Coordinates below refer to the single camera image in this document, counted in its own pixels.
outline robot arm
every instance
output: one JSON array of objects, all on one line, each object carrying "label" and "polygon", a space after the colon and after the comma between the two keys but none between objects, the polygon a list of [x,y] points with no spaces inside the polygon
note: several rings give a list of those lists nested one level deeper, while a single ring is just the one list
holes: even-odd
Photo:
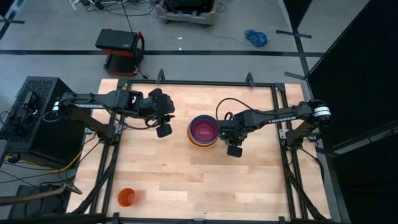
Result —
[{"label": "robot arm", "polygon": [[286,132],[287,146],[301,144],[303,137],[319,125],[328,125],[331,116],[329,108],[321,101],[301,102],[297,106],[271,111],[250,109],[233,115],[229,120],[218,121],[219,137],[229,146],[228,155],[241,157],[242,149],[238,146],[242,145],[249,133],[267,124],[296,119],[304,122],[297,129]]},{"label": "robot arm", "polygon": [[136,128],[125,123],[121,126],[133,129],[158,126],[157,135],[160,138],[172,133],[171,126],[167,123],[173,118],[169,113],[174,112],[174,104],[168,95],[162,93],[161,89],[150,92],[148,98],[144,98],[141,92],[128,90],[115,90],[104,95],[65,93],[60,101],[54,104],[52,113],[57,117],[80,121],[87,128],[96,131],[101,140],[112,141],[114,135],[118,133],[116,127],[113,124],[100,123],[82,109],[104,109],[111,116],[114,116],[112,115],[114,113],[143,119],[145,128]]}]

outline blue cable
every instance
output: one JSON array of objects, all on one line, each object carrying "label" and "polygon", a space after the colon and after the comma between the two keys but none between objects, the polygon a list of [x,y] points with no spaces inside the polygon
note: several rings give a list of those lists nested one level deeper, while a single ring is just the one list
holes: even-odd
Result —
[{"label": "blue cable", "polygon": [[[167,4],[169,5],[169,7],[170,7],[175,13],[178,13],[178,11],[175,10],[175,9],[171,6],[169,0],[166,0],[166,2],[167,2]],[[210,31],[205,30],[205,29],[201,29],[201,28],[195,26],[192,22],[188,22],[188,23],[191,24],[191,25],[193,25],[194,27],[196,27],[196,28],[202,30],[202,31],[205,31],[205,32],[207,32],[207,33],[209,33],[209,34],[211,34],[211,35],[215,35],[216,37],[221,37],[221,38],[225,38],[225,39],[235,40],[235,41],[237,41],[237,42],[239,42],[239,43],[241,43],[241,44],[243,44],[243,45],[251,46],[251,44],[245,44],[244,42],[241,42],[240,40],[237,40],[237,39],[235,39],[235,38],[233,38],[233,37],[225,37],[225,36],[222,36],[222,35],[214,34],[214,33],[210,32]],[[246,31],[244,32],[244,36],[245,36],[245,37],[247,38],[247,40],[249,40],[250,43],[252,43],[252,45],[254,45],[255,47],[264,47],[265,45],[268,44],[267,34],[265,34],[265,33],[263,33],[263,32],[259,32],[259,31],[255,31],[255,30],[252,30],[252,29],[246,30]]]}]

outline wooden table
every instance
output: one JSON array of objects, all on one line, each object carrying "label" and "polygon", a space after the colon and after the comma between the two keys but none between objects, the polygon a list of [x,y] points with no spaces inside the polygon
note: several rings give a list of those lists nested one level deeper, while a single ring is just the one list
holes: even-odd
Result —
[{"label": "wooden table", "polygon": [[[115,90],[117,83],[114,79],[102,80],[98,93]],[[120,217],[134,218],[277,220],[284,216],[289,219],[276,124],[249,134],[243,142],[241,158],[227,156],[227,145],[220,140],[211,148],[196,148],[189,143],[186,133],[194,117],[200,114],[215,116],[216,105],[226,97],[240,99],[259,110],[272,110],[270,88],[132,84],[131,89],[142,91],[146,97],[154,88],[161,88],[174,101],[176,117],[170,122],[173,133],[159,139],[155,129],[123,131],[108,217],[119,212]],[[289,106],[303,100],[300,85],[287,84],[285,88]],[[245,109],[235,101],[225,101],[219,108],[219,117],[228,111],[237,113]],[[105,110],[94,110],[93,117],[103,123],[109,122]],[[128,118],[126,122],[143,126],[143,121],[138,119]],[[300,123],[294,121],[294,128]],[[94,144],[96,140],[88,143],[82,156]],[[303,147],[316,156],[312,143],[305,141]],[[69,212],[77,208],[93,188],[100,157],[101,147],[98,146],[80,164],[75,185],[84,194],[71,195]],[[298,152],[298,160],[305,192],[319,211],[330,217],[318,164],[302,151]],[[117,196],[126,187],[138,191],[139,203],[122,208]],[[101,211],[103,191],[104,187],[99,195],[97,212]],[[296,214],[300,217],[295,190],[294,197]]]}]

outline stacked bowls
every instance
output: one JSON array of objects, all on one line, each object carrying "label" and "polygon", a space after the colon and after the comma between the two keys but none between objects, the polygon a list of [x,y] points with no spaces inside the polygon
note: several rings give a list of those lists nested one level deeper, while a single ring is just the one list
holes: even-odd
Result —
[{"label": "stacked bowls", "polygon": [[208,115],[194,118],[187,128],[189,141],[196,147],[206,148],[218,139],[217,120]]}]

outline gray floor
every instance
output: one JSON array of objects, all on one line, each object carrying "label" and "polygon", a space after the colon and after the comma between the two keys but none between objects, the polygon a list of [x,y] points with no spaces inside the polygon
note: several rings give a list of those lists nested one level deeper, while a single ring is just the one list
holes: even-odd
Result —
[{"label": "gray floor", "polygon": [[[299,31],[313,35],[302,39],[306,52],[325,52],[341,34],[368,0],[315,0],[303,19]],[[216,25],[206,30],[218,35],[234,37],[244,43],[246,29],[263,32],[289,30],[278,0],[222,1],[225,12],[217,15]],[[147,12],[146,4],[128,6],[127,13]],[[11,50],[94,50],[95,40],[102,28],[129,30],[124,16],[108,12],[85,12],[82,5],[74,11],[68,0],[25,0],[15,19],[26,20],[24,25],[12,24],[0,40],[0,49]],[[294,38],[269,34],[264,48],[246,46],[234,40],[216,37],[203,28],[187,23],[164,24],[155,16],[130,17],[132,28],[141,30],[147,50],[266,50],[297,52]],[[76,92],[96,92],[102,78],[115,78],[103,69],[105,55],[0,55],[0,111],[10,107],[26,76],[60,77]],[[319,58],[307,58],[312,68]],[[308,99],[306,84],[284,76],[284,72],[304,75],[298,57],[269,56],[146,56],[141,70],[154,78],[163,68],[167,79],[243,81],[252,72],[257,82],[301,83]],[[10,174],[26,177],[42,171],[25,170],[4,165]],[[1,181],[12,180],[0,174]],[[27,179],[38,185],[43,181],[57,181],[57,175]],[[0,185],[0,196],[14,195],[22,182]],[[325,184],[332,218],[337,216],[330,183]],[[0,208],[0,219],[7,218],[9,207]]]}]

